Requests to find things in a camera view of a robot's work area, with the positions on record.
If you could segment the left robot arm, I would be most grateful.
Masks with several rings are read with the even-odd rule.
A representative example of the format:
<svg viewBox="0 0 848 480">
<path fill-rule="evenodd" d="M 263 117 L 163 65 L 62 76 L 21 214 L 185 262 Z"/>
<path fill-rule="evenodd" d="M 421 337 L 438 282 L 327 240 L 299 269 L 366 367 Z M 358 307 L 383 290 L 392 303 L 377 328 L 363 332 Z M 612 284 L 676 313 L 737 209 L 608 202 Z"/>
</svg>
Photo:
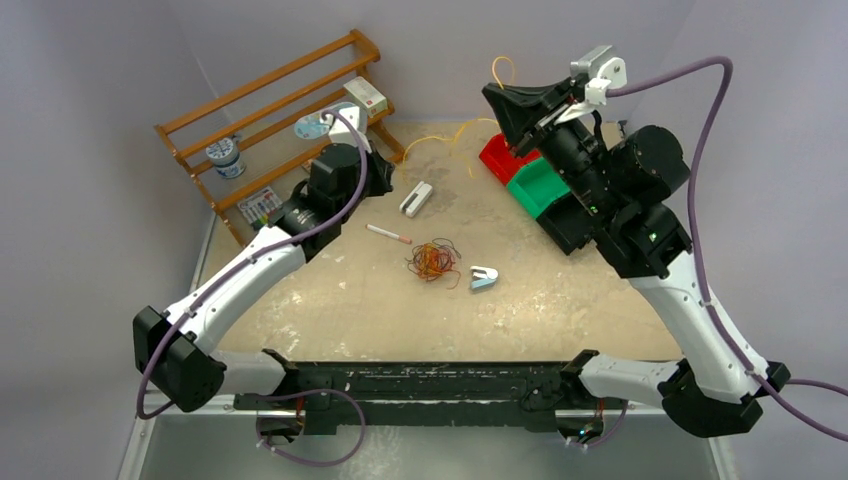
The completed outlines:
<svg viewBox="0 0 848 480">
<path fill-rule="evenodd" d="M 169 405 L 192 412 L 218 395 L 260 395 L 272 408 L 297 399 L 298 382 L 272 349 L 226 352 L 230 328 L 273 286 L 315 258 L 342 232 L 361 201 L 392 192 L 393 163 L 375 147 L 333 143 L 312 162 L 308 178 L 247 246 L 206 283 L 163 312 L 147 306 L 132 322 L 134 362 L 142 375 L 136 399 L 155 386 Z"/>
</svg>

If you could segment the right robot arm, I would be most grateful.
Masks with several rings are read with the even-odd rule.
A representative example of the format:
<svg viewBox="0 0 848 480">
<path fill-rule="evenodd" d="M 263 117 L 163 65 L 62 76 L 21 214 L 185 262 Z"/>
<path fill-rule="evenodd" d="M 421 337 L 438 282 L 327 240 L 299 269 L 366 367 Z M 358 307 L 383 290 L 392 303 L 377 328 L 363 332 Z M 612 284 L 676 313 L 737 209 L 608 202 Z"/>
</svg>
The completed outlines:
<svg viewBox="0 0 848 480">
<path fill-rule="evenodd" d="M 666 205 L 690 176 L 677 137 L 648 125 L 606 147 L 577 119 L 555 114 L 577 103 L 575 81 L 499 86 L 482 93 L 510 149 L 537 151 L 569 187 L 579 219 L 603 259 L 654 309 L 680 347 L 678 361 L 648 362 L 584 351 L 566 368 L 564 399 L 636 401 L 663 410 L 684 431 L 711 438 L 746 433 L 759 398 L 782 388 L 788 368 L 756 353 L 738 357 L 739 332 L 696 273 L 693 240 Z"/>
</svg>

